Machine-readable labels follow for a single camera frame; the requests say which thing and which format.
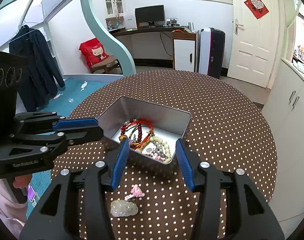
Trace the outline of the pink sleeve forearm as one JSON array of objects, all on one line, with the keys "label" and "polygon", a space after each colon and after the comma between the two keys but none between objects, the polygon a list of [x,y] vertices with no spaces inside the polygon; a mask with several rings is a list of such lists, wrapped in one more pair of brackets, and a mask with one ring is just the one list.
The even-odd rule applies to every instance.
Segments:
[{"label": "pink sleeve forearm", "polygon": [[27,202],[16,203],[0,179],[0,219],[9,231],[19,239],[27,220]]}]

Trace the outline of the person's left hand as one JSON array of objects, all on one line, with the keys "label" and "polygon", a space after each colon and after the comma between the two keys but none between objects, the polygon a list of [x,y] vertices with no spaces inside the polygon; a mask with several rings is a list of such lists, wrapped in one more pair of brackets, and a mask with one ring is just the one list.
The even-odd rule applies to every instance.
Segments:
[{"label": "person's left hand", "polygon": [[31,179],[32,179],[32,174],[17,176],[14,178],[13,187],[16,189],[23,189],[25,187],[28,187]]}]

